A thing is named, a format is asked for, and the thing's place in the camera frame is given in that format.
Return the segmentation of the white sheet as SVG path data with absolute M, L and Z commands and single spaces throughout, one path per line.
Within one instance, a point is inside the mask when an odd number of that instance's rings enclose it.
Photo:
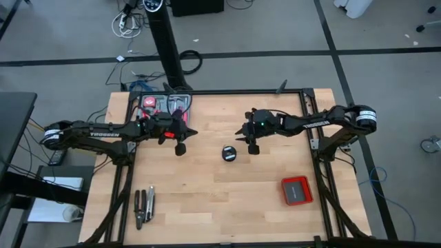
M 37 198 L 28 215 L 28 222 L 68 223 L 63 219 L 63 210 L 69 205 L 71 204 Z

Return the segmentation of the black tower fan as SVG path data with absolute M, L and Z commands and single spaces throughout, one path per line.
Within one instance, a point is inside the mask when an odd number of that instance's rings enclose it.
M 161 64 L 171 88 L 192 90 L 187 84 L 165 0 L 141 0 Z

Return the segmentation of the black aluminium table frame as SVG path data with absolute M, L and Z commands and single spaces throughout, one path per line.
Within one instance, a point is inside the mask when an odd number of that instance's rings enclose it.
M 214 179 L 208 167 L 221 165 L 220 148 L 230 143 L 248 107 L 273 104 L 298 114 L 313 101 L 329 107 L 330 89 L 199 90 L 193 92 L 189 124 L 198 134 L 187 142 L 182 157 L 173 145 L 145 141 L 133 166 L 117 167 L 105 156 L 103 169 L 92 177 L 79 243 L 74 248 L 441 248 L 441 243 L 343 238 L 334 235 L 336 218 L 320 202 L 320 178 L 312 162 L 309 136 L 292 142 L 273 138 L 266 159 L 281 157 L 288 172 L 300 169 L 309 178 L 314 201 L 287 206 L 274 168 L 240 182 Z M 136 190 L 154 186 L 154 217 L 136 229 Z

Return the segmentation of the grey caster wheel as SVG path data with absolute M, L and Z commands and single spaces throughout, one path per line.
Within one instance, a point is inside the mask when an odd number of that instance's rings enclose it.
M 441 138 L 437 136 L 431 136 L 429 138 L 423 139 L 420 142 L 420 148 L 428 154 L 441 152 Z

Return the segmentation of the black power adapter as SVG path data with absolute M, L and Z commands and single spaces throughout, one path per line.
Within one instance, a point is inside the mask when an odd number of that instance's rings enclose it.
M 53 152 L 52 156 L 50 157 L 50 160 L 48 162 L 49 166 L 60 166 L 63 163 L 63 160 L 67 154 L 67 150 L 56 150 Z

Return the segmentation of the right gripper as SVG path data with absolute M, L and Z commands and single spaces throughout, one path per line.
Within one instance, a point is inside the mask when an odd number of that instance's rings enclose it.
M 269 110 L 252 109 L 245 113 L 247 122 L 235 132 L 235 135 L 242 134 L 244 137 L 236 138 L 237 141 L 244 141 L 248 145 L 248 153 L 259 155 L 260 148 L 257 139 L 275 134 L 278 124 L 277 118 Z

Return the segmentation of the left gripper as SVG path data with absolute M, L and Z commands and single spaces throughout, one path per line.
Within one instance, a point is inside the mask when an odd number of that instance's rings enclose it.
M 152 133 L 158 138 L 158 144 L 162 145 L 167 138 L 176 140 L 174 149 L 177 156 L 186 153 L 186 146 L 183 143 L 186 137 L 189 138 L 198 134 L 198 131 L 186 126 L 182 116 L 182 110 L 175 110 L 172 114 L 157 112 L 151 116 L 153 122 Z

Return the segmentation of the black desk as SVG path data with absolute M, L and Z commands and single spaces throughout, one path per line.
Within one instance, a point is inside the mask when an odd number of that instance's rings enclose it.
M 22 209 L 12 248 L 20 248 L 28 227 L 26 217 L 36 199 L 41 179 L 29 173 L 10 172 L 11 161 L 34 109 L 37 94 L 30 92 L 0 92 L 0 233 L 11 209 Z

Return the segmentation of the black wire spool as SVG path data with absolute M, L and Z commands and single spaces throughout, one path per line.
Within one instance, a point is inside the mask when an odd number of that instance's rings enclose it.
M 237 151 L 233 146 L 224 146 L 222 150 L 222 158 L 224 161 L 232 162 L 237 157 Z

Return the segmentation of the red-handled pliers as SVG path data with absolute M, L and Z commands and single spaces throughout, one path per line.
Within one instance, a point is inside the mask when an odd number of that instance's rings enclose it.
M 150 118 L 151 116 L 160 113 L 161 111 L 156 108 L 141 108 L 138 111 L 139 118 Z

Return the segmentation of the white plastic object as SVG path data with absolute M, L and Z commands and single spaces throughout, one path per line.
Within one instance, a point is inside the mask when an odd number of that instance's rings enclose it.
M 372 2 L 373 0 L 334 0 L 334 5 L 344 9 L 350 19 L 357 19 L 365 13 Z

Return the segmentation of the black box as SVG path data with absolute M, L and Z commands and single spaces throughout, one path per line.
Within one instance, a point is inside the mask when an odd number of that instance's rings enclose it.
M 225 9 L 225 0 L 170 0 L 174 17 L 219 13 Z

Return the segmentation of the red tray with dark base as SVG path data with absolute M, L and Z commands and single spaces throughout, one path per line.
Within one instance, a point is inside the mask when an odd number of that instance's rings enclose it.
M 283 196 L 289 206 L 309 204 L 314 201 L 306 176 L 296 176 L 281 180 Z

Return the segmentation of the grey tool kit case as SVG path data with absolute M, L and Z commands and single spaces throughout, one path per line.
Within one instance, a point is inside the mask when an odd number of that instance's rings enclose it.
M 136 116 L 138 117 L 138 111 L 143 107 L 143 99 L 147 96 L 154 96 L 156 98 L 156 109 L 159 109 L 161 112 L 169 112 L 167 100 L 171 97 L 181 97 L 185 100 L 185 106 L 180 110 L 183 112 L 188 110 L 188 125 L 189 125 L 189 114 L 190 114 L 190 106 L 192 104 L 192 96 L 189 94 L 148 94 L 141 97 L 141 103 L 139 104 L 139 109 L 136 111 Z

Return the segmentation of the small silver hammer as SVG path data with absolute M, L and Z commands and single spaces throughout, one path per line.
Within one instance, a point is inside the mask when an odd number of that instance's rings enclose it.
M 185 106 L 185 100 L 181 97 L 171 97 L 167 100 L 168 110 L 170 113 L 175 112 L 176 110 L 181 109 Z

